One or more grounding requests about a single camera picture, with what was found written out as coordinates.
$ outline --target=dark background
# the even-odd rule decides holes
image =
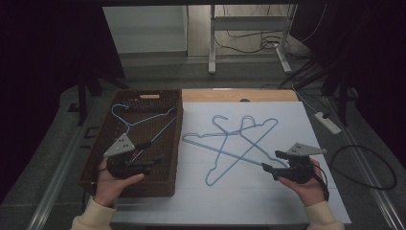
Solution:
[[[0,11],[3,200],[50,127],[60,94],[79,75],[96,80],[91,69],[114,78],[124,72],[102,8],[14,1]]]

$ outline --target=wall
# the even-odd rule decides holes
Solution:
[[[184,6],[104,7],[119,54],[186,51]]]

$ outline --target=power strip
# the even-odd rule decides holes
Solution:
[[[314,114],[314,117],[316,117],[317,120],[319,120],[319,122],[321,122],[323,126],[325,126],[333,135],[340,133],[341,129],[336,126],[329,118],[323,118],[323,115],[324,114],[322,112],[318,112]]]

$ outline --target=metal frame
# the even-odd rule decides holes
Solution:
[[[286,60],[284,44],[297,9],[292,5],[287,16],[215,16],[215,5],[211,5],[209,74],[215,74],[215,40],[216,31],[282,31],[281,42],[276,49],[285,74],[292,69]]]

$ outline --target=table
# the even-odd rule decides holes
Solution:
[[[253,132],[244,131],[244,135],[264,150],[287,150],[296,141],[318,146],[304,106],[291,90],[183,90],[182,94],[183,135],[193,130],[199,133],[218,131],[211,126],[211,119],[206,119],[216,114],[228,118],[227,122],[221,119],[216,121],[227,130],[238,127],[240,118],[250,114],[256,124],[265,122]],[[275,120],[266,122],[269,117]],[[247,119],[244,123],[241,120],[244,127],[251,122],[253,120]],[[265,130],[271,130],[271,135],[261,136]],[[230,146],[224,146],[224,151],[248,149],[244,159],[269,162],[260,152],[251,151],[250,145],[235,142],[232,138]],[[221,144],[221,140],[211,139],[208,143],[215,143],[215,147]],[[118,212],[112,223],[143,226],[266,226],[307,222],[303,204],[296,194],[274,181],[261,167],[222,155],[218,160],[218,169],[210,171],[209,175],[207,172],[213,165],[215,152],[181,140],[178,154],[174,196],[119,198],[116,201]],[[324,156],[314,155],[313,158],[321,163],[327,174],[332,213],[344,223],[350,223]]]

